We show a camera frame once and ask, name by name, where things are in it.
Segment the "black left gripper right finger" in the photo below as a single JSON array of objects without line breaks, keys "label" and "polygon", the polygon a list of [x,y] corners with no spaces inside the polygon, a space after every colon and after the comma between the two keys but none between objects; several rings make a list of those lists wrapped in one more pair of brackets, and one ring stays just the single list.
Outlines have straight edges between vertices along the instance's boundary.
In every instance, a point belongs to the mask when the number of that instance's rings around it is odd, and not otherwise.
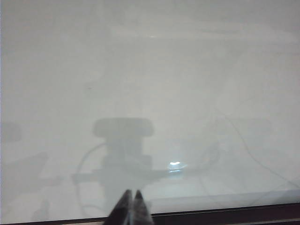
[{"label": "black left gripper right finger", "polygon": [[153,225],[151,213],[144,201],[143,195],[140,190],[136,191],[135,197],[132,202],[131,209],[131,225]]}]

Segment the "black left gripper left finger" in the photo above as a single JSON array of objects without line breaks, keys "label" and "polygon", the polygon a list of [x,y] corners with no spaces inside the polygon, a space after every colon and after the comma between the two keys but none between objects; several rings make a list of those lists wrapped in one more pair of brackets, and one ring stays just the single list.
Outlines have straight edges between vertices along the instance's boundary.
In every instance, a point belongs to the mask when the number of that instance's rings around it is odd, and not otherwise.
[{"label": "black left gripper left finger", "polygon": [[127,189],[108,216],[109,225],[129,225],[132,209],[132,191]]}]

